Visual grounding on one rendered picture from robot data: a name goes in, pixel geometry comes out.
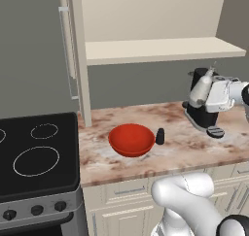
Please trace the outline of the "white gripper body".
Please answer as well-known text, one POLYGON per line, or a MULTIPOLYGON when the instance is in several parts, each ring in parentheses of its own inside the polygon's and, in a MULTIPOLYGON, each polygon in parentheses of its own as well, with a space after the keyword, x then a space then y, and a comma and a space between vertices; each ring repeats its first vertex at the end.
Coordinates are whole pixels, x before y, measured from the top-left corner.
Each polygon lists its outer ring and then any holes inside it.
POLYGON ((233 107, 234 100, 230 98, 230 84, 230 80, 213 83, 205 102, 208 113, 225 112, 233 107))

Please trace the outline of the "pale grey bottle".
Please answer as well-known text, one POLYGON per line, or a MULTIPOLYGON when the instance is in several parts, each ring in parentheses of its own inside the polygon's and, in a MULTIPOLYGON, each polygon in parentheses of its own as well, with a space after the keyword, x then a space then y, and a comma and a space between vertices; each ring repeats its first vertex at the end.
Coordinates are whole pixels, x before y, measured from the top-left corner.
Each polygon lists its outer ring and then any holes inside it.
POLYGON ((201 107, 209 94, 213 82, 213 68, 196 68, 193 76, 193 85, 189 96, 192 107, 201 107))

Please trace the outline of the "black shaker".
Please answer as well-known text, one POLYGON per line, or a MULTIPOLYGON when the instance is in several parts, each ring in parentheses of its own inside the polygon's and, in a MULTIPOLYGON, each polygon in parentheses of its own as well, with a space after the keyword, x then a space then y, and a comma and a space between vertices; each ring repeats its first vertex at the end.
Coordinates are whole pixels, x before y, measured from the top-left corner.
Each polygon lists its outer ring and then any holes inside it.
POLYGON ((164 129, 160 128, 157 132, 156 136, 156 143, 158 145, 163 145, 164 144, 164 129))

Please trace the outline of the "red mixing bowl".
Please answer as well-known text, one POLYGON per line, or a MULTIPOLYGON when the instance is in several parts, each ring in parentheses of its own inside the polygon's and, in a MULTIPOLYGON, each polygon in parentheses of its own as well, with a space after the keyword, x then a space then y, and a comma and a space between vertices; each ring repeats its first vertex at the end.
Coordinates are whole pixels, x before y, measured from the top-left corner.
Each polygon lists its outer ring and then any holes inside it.
POLYGON ((154 145, 154 133, 146 126, 125 123, 113 128, 108 135, 109 144, 118 154, 138 157, 147 153, 154 145))

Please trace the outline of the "cream cabinet door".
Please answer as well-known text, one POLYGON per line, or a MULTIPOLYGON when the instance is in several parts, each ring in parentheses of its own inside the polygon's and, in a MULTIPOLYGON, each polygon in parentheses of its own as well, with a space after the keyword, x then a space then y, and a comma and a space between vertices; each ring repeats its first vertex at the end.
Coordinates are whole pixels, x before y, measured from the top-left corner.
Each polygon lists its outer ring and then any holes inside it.
POLYGON ((69 9, 69 0, 60 0, 59 15, 63 31, 63 42, 65 46, 65 55, 70 76, 76 78, 76 63, 74 54, 74 42, 71 26, 71 17, 69 9))

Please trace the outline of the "black coffee machine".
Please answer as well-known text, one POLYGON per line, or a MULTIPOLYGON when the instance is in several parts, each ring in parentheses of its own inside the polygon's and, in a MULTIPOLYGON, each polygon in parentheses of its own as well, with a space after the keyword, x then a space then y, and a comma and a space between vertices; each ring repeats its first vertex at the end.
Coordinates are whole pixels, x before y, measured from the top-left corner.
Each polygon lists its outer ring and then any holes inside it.
POLYGON ((219 113, 208 113, 204 106, 194 108, 188 101, 184 101, 182 107, 185 109, 187 119, 197 130, 215 139, 224 137, 225 131, 216 125, 219 113))

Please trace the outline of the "cream drawer front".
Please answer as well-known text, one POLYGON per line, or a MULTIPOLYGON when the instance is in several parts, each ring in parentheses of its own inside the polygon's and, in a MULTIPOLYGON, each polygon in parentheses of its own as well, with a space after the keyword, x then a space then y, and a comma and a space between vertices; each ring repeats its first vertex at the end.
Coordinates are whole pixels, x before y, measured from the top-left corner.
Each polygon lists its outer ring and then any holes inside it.
POLYGON ((102 188, 103 201, 106 204, 121 202, 128 198, 137 198, 148 193, 148 180, 137 179, 105 185, 102 188))
POLYGON ((239 171, 246 171, 249 170, 249 162, 243 162, 243 163, 237 163, 234 168, 233 168, 233 172, 232 172, 232 176, 235 177, 241 177, 241 176, 248 176, 248 174, 238 174, 237 170, 239 171))

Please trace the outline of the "cream base cupboard door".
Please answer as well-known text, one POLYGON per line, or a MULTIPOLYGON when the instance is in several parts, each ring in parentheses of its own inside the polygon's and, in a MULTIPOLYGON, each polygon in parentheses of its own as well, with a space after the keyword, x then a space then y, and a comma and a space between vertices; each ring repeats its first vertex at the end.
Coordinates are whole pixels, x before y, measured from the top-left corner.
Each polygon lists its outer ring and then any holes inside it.
POLYGON ((94 236, 92 214, 96 214, 98 236, 151 236, 163 209, 153 201, 129 203, 88 213, 89 236, 94 236))
POLYGON ((218 212, 226 217, 238 214, 242 206, 242 198, 249 191, 249 178, 234 178, 214 182, 214 193, 210 197, 218 212))

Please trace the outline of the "black and silver stove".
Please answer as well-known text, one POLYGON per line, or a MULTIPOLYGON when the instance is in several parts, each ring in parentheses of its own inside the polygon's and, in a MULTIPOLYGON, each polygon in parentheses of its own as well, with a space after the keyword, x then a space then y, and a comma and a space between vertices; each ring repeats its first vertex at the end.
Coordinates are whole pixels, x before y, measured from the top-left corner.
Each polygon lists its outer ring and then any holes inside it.
POLYGON ((0 236, 89 236, 75 113, 0 119, 0 236))

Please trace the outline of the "black stove knob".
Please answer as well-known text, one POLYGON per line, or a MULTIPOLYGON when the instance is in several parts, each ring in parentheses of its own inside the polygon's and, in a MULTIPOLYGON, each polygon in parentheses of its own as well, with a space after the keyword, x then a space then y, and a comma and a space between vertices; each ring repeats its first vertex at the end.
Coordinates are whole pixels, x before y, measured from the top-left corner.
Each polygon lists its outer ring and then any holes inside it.
POLYGON ((35 205, 31 208, 31 214, 33 216, 39 216, 44 212, 44 207, 42 205, 35 205))
POLYGON ((17 212, 15 210, 7 210, 3 213, 3 218, 5 220, 12 220, 16 217, 17 212))
POLYGON ((65 201, 58 201, 54 204, 54 209, 58 212, 62 212, 66 208, 67 204, 65 201))

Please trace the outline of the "cream open wall cabinet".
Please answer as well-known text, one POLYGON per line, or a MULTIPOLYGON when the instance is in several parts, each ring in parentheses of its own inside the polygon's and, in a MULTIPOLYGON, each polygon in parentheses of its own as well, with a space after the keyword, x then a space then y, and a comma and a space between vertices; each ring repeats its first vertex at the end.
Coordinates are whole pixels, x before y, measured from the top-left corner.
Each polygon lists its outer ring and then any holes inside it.
POLYGON ((240 0, 68 0, 81 112, 91 125, 90 66, 240 57, 229 26, 240 0))

